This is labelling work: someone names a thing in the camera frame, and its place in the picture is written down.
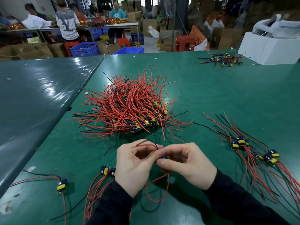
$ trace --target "green table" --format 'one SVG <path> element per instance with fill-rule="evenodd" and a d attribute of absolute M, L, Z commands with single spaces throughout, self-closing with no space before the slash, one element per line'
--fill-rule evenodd
<path fill-rule="evenodd" d="M 300 64 L 295 65 L 257 65 L 245 59 L 242 65 L 232 68 L 213 67 L 213 64 L 198 65 L 193 57 L 209 56 L 207 52 L 151 53 L 138 55 L 108 55 L 89 80 L 86 89 L 103 90 L 103 83 L 110 81 L 103 74 L 136 75 L 139 71 L 153 64 L 160 70 L 153 70 L 154 75 L 168 77 L 166 86 L 169 97 L 178 99 L 172 105 L 181 121 L 194 120 L 205 124 L 207 121 L 202 111 L 210 116 L 226 111 L 230 119 L 245 132 L 266 143 L 269 148 L 281 154 L 281 161 L 291 174 L 300 181 L 298 150 L 300 132 L 299 97 Z M 168 135 L 168 142 L 163 141 L 161 130 L 152 135 L 141 133 L 123 136 L 107 155 L 103 153 L 113 143 L 114 138 L 105 140 L 87 139 L 79 132 L 77 121 L 72 113 L 88 111 L 87 106 L 79 105 L 84 101 L 83 93 L 73 102 L 71 111 L 67 111 L 52 130 L 32 159 L 25 166 L 36 167 L 36 173 L 58 174 L 67 178 L 69 186 L 66 193 L 67 208 L 72 208 L 86 194 L 92 180 L 98 174 L 101 165 L 115 166 L 116 150 L 126 142 L 148 138 L 156 143 L 167 145 L 179 143 Z M 206 128 L 191 125 L 178 133 L 185 142 L 195 142 L 223 173 L 234 181 L 240 181 L 242 170 L 240 159 L 227 144 L 218 140 L 217 134 Z M 150 180 L 161 176 L 153 165 Z M 33 175 L 21 172 L 16 181 L 31 178 Z M 149 187 L 150 196 L 160 199 L 167 182 L 162 180 Z M 0 221 L 10 224 L 63 224 L 63 218 L 47 222 L 47 219 L 63 213 L 61 196 L 56 193 L 57 181 L 32 181 L 8 189 L 0 200 Z M 287 194 L 278 198 L 281 204 L 263 201 L 272 207 L 291 224 L 299 220 L 295 203 Z M 82 224 L 84 203 L 81 203 L 68 217 L 68 224 Z M 139 195 L 133 207 L 130 224 L 230 224 L 220 219 L 210 209 L 208 199 L 199 189 L 190 185 L 178 174 L 171 174 L 171 184 L 166 198 L 160 203 L 151 202 L 145 190 Z"/>

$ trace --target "blue plastic crate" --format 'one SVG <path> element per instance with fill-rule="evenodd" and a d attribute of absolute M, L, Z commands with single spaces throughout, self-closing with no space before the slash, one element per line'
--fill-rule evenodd
<path fill-rule="evenodd" d="M 143 54 L 143 47 L 123 47 L 122 49 L 114 52 L 113 54 Z"/>
<path fill-rule="evenodd" d="M 99 55 L 99 49 L 96 42 L 82 42 L 70 49 L 73 57 Z"/>
<path fill-rule="evenodd" d="M 139 36 L 140 36 L 140 44 L 144 45 L 144 34 L 139 32 Z M 133 42 L 137 42 L 137 33 L 131 33 L 131 40 Z"/>

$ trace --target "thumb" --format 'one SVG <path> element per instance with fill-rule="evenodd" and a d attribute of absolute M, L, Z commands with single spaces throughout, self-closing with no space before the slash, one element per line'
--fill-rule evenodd
<path fill-rule="evenodd" d="M 145 159 L 145 162 L 152 166 L 153 163 L 155 163 L 159 158 L 161 158 L 166 153 L 166 150 L 164 148 L 158 149 L 156 151 L 153 151 L 148 158 Z"/>
<path fill-rule="evenodd" d="M 156 165 L 165 170 L 175 171 L 184 176 L 186 173 L 186 164 L 181 162 L 176 162 L 170 159 L 159 159 L 156 161 Z"/>

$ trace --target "white foam box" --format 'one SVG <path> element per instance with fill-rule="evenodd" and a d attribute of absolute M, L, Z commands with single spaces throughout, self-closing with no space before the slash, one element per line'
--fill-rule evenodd
<path fill-rule="evenodd" d="M 300 58 L 300 39 L 274 39 L 246 32 L 238 53 L 262 65 L 295 64 Z"/>

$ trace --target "person's left hand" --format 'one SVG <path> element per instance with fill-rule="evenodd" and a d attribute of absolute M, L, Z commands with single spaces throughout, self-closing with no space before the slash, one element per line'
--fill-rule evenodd
<path fill-rule="evenodd" d="M 133 198 L 145 186 L 152 164 L 162 157 L 166 150 L 145 139 L 123 144 L 117 150 L 116 182 Z"/>

